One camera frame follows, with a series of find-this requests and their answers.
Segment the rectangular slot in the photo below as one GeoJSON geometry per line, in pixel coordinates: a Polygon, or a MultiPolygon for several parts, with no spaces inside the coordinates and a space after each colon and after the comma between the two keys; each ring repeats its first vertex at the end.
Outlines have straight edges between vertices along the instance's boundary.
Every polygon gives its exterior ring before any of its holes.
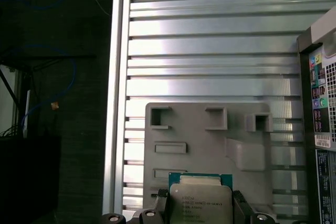
{"type": "Polygon", "coordinates": [[[227,130],[227,111],[225,107],[208,106],[205,111],[210,113],[213,119],[217,122],[215,125],[211,125],[205,128],[207,131],[225,131],[227,130]]]}
{"type": "Polygon", "coordinates": [[[155,143],[156,153],[185,154],[187,152],[186,143],[155,143]]]}
{"type": "Polygon", "coordinates": [[[153,176],[158,179],[169,179],[169,173],[185,173],[186,170],[154,169],[153,176]]]}
{"type": "Polygon", "coordinates": [[[256,131],[267,131],[268,115],[256,115],[256,131]]]}
{"type": "Polygon", "coordinates": [[[162,125],[162,112],[170,110],[169,106],[156,106],[151,108],[150,123],[152,129],[168,130],[168,125],[162,125]]]}
{"type": "Polygon", "coordinates": [[[271,113],[256,113],[245,116],[245,129],[248,132],[272,132],[273,118],[271,113]]]}

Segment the black cable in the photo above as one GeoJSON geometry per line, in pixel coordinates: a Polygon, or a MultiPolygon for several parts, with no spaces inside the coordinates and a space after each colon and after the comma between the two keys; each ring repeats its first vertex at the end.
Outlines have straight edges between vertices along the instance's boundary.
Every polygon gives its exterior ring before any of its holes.
{"type": "Polygon", "coordinates": [[[0,133],[0,137],[7,136],[8,133],[10,133],[13,129],[19,129],[18,124],[13,125],[12,127],[8,128],[7,130],[0,133]]]}

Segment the metal rod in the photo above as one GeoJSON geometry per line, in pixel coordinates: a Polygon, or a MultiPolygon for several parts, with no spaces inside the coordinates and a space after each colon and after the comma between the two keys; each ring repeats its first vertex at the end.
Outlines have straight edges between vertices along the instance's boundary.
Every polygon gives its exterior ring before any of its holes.
{"type": "Polygon", "coordinates": [[[5,75],[4,75],[4,73],[1,71],[1,69],[0,69],[0,78],[1,78],[2,81],[4,82],[4,84],[5,84],[6,88],[7,88],[7,90],[8,90],[9,93],[10,93],[10,96],[13,98],[13,101],[15,102],[16,106],[17,106],[18,109],[20,110],[21,107],[20,107],[19,100],[16,98],[14,92],[12,91],[11,86],[9,85],[9,83],[8,83],[8,81],[7,81],[7,79],[6,79],[5,75]]]}

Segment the intel xeon processor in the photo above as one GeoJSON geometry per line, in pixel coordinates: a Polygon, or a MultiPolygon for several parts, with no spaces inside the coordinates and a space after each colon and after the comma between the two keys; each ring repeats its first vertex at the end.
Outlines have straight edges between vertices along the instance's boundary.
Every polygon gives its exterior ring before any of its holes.
{"type": "Polygon", "coordinates": [[[220,178],[181,179],[170,187],[170,195],[171,224],[233,223],[232,191],[220,178]]]}

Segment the gray plastic bracket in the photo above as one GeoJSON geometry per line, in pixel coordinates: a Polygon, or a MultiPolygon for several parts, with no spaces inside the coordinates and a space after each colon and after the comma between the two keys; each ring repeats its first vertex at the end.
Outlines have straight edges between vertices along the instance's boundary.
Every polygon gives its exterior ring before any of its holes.
{"type": "Polygon", "coordinates": [[[221,126],[209,126],[206,127],[207,131],[226,131],[227,130],[227,110],[225,107],[221,106],[208,106],[205,108],[205,111],[211,113],[221,112],[222,113],[222,122],[221,126]]]}
{"type": "Polygon", "coordinates": [[[150,128],[154,130],[169,130],[169,125],[161,125],[161,113],[163,111],[171,110],[172,108],[169,106],[155,106],[151,107],[150,114],[150,128]]]}
{"type": "Polygon", "coordinates": [[[265,147],[227,138],[225,154],[241,171],[262,172],[266,169],[265,147]]]}
{"type": "Polygon", "coordinates": [[[273,131],[273,119],[271,113],[253,113],[245,115],[245,130],[248,132],[273,131]]]}

